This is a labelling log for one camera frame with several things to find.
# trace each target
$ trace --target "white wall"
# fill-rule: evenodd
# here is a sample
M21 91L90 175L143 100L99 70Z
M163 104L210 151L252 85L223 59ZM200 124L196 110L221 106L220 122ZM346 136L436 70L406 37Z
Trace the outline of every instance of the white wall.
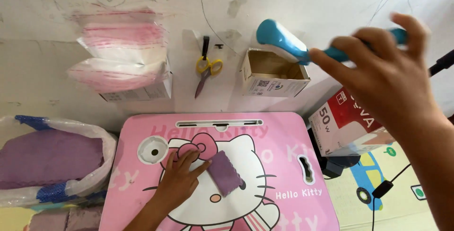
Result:
M433 31L427 64L454 48L454 0L241 0L235 18L228 14L234 0L1 0L0 115L63 117L119 130L138 113L293 111L308 115L340 86L312 64L312 81L292 99L242 96L239 67L261 21L273 18L308 47L325 48L332 37L360 26L390 27L391 11L411 13ZM89 57L75 43L75 26L65 20L75 9L92 13L99 6L118 10L149 5L174 14L164 21L171 32L169 60L174 74L171 100L112 104L67 78L66 69ZM194 100L199 81L194 65L199 48L187 30L209 35L225 48L224 70L210 79ZM229 39L229 31L241 34ZM432 78L436 100L446 115L454 112L454 68Z

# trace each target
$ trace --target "product box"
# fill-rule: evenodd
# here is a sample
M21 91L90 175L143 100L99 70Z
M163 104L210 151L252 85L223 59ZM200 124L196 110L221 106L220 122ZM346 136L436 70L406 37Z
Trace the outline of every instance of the product box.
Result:
M304 65L253 48L247 50L241 72L243 95L295 97L310 81Z
M309 122L323 157L359 156L395 141L345 88L312 114Z
M160 83L153 83L146 87L137 88L134 90L126 90L115 93L99 94L108 102L124 102L124 101L143 101L156 99L170 99L172 96L172 77L169 61L166 61L166 68L169 77Z

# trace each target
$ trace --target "pink bow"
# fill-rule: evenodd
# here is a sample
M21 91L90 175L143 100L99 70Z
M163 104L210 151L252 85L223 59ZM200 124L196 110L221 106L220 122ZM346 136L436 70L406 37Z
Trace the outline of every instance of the pink bow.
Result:
M174 162L177 162L178 159L187 151L190 149L193 150L200 150L200 154L198 156L198 159L201 160L208 160L212 156L214 156L218 152L218 146L216 145L216 142L214 139L207 133L198 133L192 138L192 141L186 144L183 144L179 148L169 148L169 151L167 153L167 156L161 161L162 167L165 168L167 165L167 159L170 156L170 153L173 151L176 151L177 153L175 154L175 157L173 159Z

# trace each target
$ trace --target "qr code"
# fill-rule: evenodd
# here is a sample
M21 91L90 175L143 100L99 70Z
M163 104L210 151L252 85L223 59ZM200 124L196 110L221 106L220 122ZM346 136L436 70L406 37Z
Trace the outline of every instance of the qr code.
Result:
M270 81L260 80L260 81L258 82L258 86L259 86L259 87L267 87L269 82L270 82Z

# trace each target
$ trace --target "black hook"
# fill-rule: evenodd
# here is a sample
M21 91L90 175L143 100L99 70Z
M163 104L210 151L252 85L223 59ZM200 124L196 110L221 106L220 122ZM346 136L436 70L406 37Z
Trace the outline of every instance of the black hook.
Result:
M208 43L210 42L209 36L203 36L203 48L201 51L201 56L203 56L203 60L207 60L207 52L208 52Z

